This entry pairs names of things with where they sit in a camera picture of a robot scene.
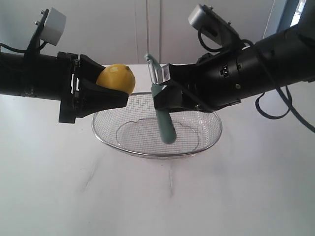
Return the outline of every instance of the metal strainer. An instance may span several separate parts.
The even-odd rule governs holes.
[[[134,93],[124,108],[97,112],[92,129],[103,143],[130,155],[149,159],[176,159],[204,151],[214,145],[222,133],[216,113],[171,113],[176,141],[167,145],[159,134],[156,111],[150,92]]]

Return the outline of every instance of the white tabletop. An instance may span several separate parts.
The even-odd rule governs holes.
[[[130,67],[149,91],[147,66]],[[314,85],[291,91],[314,124]],[[101,143],[92,116],[58,123],[57,101],[0,96],[0,235],[315,235],[315,135],[254,100],[218,112],[209,150],[157,161]],[[274,92],[262,107],[285,111]]]

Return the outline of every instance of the green peeler handle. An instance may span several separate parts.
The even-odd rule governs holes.
[[[152,96],[156,96],[159,92],[162,91],[163,86],[158,84],[152,84],[151,92]],[[177,135],[171,119],[171,116],[168,111],[157,111],[157,123],[161,139],[165,144],[172,144],[176,141]]]

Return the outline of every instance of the screw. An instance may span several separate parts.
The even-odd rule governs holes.
[[[195,108],[196,108],[197,111],[200,111],[201,110],[200,104],[196,105]]]

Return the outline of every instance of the yellow lemon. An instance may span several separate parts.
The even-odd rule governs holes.
[[[105,68],[97,78],[96,84],[108,89],[128,93],[133,92],[136,80],[133,72],[126,65],[114,64]]]

